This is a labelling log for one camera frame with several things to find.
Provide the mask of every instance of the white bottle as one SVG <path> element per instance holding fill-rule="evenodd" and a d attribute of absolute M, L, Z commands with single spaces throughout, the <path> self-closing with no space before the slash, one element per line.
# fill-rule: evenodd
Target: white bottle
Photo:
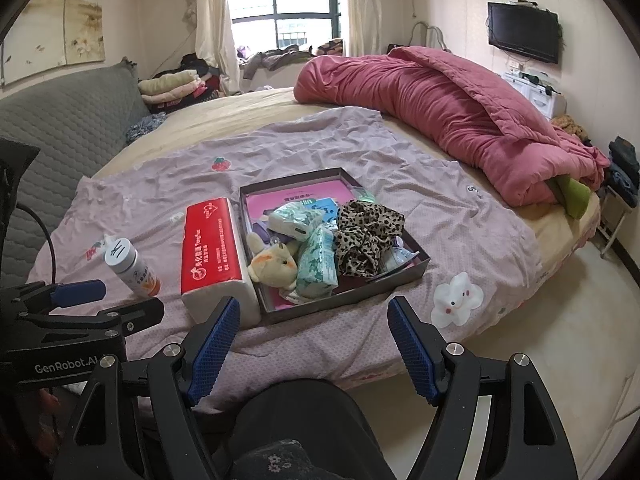
<path fill-rule="evenodd" d="M 138 296 L 148 298 L 160 292 L 160 279 L 126 238 L 107 247 L 104 262 Z"/>

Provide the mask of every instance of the pink comforter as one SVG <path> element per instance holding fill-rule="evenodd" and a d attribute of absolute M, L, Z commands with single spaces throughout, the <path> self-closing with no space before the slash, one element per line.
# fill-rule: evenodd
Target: pink comforter
<path fill-rule="evenodd" d="M 545 180 L 568 174 L 591 189 L 609 165 L 597 148 L 552 126 L 497 74 L 425 47 L 388 56 L 320 56 L 302 69 L 296 99 L 373 108 L 481 168 L 504 201 L 517 207 L 556 202 Z"/>

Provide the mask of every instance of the white lid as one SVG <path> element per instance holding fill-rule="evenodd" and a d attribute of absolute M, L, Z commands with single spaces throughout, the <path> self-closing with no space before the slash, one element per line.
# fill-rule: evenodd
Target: white lid
<path fill-rule="evenodd" d="M 136 250 L 126 238 L 118 238 L 113 244 L 107 246 L 104 253 L 104 262 L 116 274 L 129 269 L 135 259 Z"/>

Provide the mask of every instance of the white curtain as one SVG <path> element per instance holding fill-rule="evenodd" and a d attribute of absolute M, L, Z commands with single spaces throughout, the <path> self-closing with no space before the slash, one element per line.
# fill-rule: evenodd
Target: white curtain
<path fill-rule="evenodd" d="M 380 0 L 347 0 L 347 56 L 380 54 L 382 4 Z"/>
<path fill-rule="evenodd" d="M 226 0 L 187 0 L 185 20 L 196 23 L 196 55 L 218 67 L 227 95 L 240 89 L 240 69 Z"/>

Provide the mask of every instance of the tv screen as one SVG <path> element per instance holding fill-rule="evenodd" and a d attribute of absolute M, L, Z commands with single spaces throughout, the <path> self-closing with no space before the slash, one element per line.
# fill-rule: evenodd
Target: tv screen
<path fill-rule="evenodd" d="M 537 7 L 489 3 L 489 44 L 523 56 L 558 63 L 558 15 Z"/>

